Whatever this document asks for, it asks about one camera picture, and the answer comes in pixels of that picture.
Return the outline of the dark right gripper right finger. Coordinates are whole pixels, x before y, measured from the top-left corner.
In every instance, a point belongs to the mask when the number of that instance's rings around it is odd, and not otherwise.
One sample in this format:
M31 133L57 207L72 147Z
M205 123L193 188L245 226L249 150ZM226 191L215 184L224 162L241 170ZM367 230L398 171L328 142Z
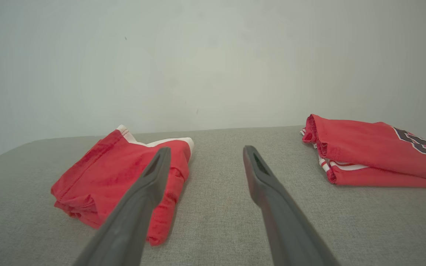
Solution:
M243 148L248 189L261 209L276 266L338 266L339 262L254 146Z

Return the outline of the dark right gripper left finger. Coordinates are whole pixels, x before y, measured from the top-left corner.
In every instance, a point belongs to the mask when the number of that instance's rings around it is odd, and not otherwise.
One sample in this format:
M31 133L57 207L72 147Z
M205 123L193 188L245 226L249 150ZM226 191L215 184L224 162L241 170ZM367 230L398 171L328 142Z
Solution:
M171 162L162 147L74 262L75 266L138 266L154 209L163 199Z

